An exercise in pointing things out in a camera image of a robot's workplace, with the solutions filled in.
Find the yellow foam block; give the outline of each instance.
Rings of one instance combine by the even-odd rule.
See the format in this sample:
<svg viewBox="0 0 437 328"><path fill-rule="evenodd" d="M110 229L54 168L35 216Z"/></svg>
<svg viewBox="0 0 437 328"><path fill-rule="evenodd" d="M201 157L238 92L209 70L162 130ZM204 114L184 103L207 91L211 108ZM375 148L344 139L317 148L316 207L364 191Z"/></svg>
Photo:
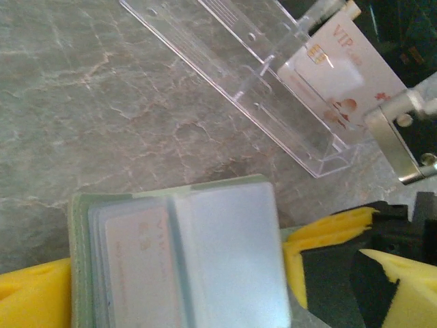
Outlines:
<svg viewBox="0 0 437 328"><path fill-rule="evenodd" d="M307 291L301 251L339 245L369 229L374 208L362 207L310 223L289 235L282 244L287 282L300 306L307 309Z"/></svg>
<svg viewBox="0 0 437 328"><path fill-rule="evenodd" d="M65 258L0 275L0 327L69 327L70 272Z"/></svg>
<svg viewBox="0 0 437 328"><path fill-rule="evenodd" d="M382 328L437 327L437 267L396 255L361 250L379 262L391 282L399 280Z"/></svg>

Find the metal bracket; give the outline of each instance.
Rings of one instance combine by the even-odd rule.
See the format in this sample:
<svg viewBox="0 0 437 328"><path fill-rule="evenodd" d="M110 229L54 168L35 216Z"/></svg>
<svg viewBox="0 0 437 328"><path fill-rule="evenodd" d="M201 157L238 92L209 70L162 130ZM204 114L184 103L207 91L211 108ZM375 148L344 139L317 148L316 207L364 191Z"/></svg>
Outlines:
<svg viewBox="0 0 437 328"><path fill-rule="evenodd" d="M399 180L410 183L437 175L437 99L425 103L407 90L365 117L373 137Z"/></svg>

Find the white card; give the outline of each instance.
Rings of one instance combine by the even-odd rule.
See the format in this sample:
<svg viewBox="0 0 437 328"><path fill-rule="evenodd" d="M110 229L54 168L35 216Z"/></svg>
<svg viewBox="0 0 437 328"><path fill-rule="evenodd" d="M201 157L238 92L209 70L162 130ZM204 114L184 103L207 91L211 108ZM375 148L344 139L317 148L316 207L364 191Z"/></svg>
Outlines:
<svg viewBox="0 0 437 328"><path fill-rule="evenodd" d="M181 327L168 214L155 207L105 223L116 327Z"/></svg>
<svg viewBox="0 0 437 328"><path fill-rule="evenodd" d="M340 139L363 139L363 116L406 86L345 12L335 14L278 71Z"/></svg>

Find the clear acrylic card holder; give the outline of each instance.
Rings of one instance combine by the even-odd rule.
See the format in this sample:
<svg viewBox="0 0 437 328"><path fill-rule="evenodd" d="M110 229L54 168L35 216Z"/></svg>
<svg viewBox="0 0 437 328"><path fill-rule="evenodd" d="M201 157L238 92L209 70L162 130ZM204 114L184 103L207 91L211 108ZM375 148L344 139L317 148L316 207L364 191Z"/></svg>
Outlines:
<svg viewBox="0 0 437 328"><path fill-rule="evenodd" d="M312 176L351 166L357 145L338 138L277 74L343 1L319 0L298 20L275 0L120 2Z"/></svg>

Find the marble surface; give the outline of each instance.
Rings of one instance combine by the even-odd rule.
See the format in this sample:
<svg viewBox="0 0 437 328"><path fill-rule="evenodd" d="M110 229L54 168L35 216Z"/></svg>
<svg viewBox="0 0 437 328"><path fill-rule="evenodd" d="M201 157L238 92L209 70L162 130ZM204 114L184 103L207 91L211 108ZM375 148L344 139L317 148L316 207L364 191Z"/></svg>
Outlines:
<svg viewBox="0 0 437 328"><path fill-rule="evenodd" d="M1 0L0 70L0 273L68 256L78 191L262 173L285 227L437 190L403 186L374 141L351 169L310 177L115 0Z"/></svg>

